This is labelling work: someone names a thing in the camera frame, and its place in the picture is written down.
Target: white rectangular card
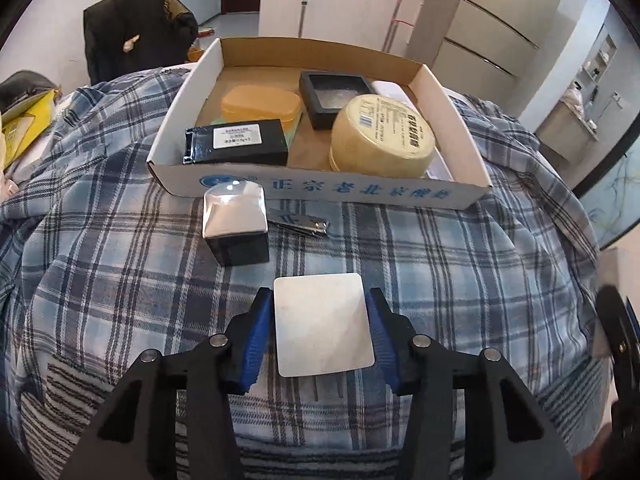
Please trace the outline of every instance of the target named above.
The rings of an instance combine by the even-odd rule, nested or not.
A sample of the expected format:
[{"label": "white rectangular card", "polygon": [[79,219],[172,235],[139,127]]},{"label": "white rectangular card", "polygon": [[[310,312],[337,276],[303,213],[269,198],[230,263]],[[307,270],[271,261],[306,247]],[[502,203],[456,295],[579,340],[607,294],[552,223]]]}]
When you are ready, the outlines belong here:
[{"label": "white rectangular card", "polygon": [[375,362],[359,274],[317,274],[273,282],[278,371],[332,374]]}]

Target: yellow label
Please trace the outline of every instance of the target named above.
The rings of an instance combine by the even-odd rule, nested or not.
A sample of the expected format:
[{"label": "yellow label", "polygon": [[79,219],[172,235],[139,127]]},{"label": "yellow label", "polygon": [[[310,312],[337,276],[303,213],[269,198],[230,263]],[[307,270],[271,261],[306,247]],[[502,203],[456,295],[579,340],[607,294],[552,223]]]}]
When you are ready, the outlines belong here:
[{"label": "yellow label", "polygon": [[350,103],[358,130],[388,152],[423,156],[433,149],[433,134],[411,108],[382,96],[361,96]]}]

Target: white box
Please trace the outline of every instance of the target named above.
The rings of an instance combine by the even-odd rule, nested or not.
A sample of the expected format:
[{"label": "white box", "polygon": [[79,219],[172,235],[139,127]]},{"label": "white box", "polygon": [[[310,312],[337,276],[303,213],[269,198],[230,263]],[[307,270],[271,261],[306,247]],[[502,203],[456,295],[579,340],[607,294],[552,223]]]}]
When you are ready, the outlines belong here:
[{"label": "white box", "polygon": [[[247,74],[255,72],[258,82],[263,84],[269,83],[269,74],[276,70],[290,70],[293,76],[300,69],[350,72],[373,80],[393,81],[415,97],[415,104],[433,129],[453,181],[394,179],[258,164],[183,165],[184,132],[196,125],[225,68],[242,71],[245,82]],[[303,121],[308,121],[306,112]],[[299,38],[214,41],[178,91],[146,161],[149,171],[165,190],[187,197],[201,197],[219,182],[245,179],[261,184],[267,199],[464,209],[491,188],[469,130],[425,65],[353,45]]]}]

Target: silver cap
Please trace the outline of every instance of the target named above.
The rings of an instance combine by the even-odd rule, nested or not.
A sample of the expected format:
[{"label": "silver cap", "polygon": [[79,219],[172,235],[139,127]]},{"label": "silver cap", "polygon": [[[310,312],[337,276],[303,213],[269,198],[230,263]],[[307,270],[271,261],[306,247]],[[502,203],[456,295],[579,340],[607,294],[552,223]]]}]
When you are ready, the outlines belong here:
[{"label": "silver cap", "polygon": [[267,212],[260,184],[233,180],[217,184],[204,194],[202,237],[266,233]]}]

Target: floor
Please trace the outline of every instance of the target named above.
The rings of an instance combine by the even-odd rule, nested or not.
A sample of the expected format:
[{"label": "floor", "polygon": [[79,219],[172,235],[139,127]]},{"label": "floor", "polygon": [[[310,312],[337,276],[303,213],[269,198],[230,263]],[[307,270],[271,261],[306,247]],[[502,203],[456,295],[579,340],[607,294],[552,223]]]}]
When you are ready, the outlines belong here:
[{"label": "floor", "polygon": [[259,12],[219,14],[202,24],[216,29],[217,38],[252,37],[258,35]]}]

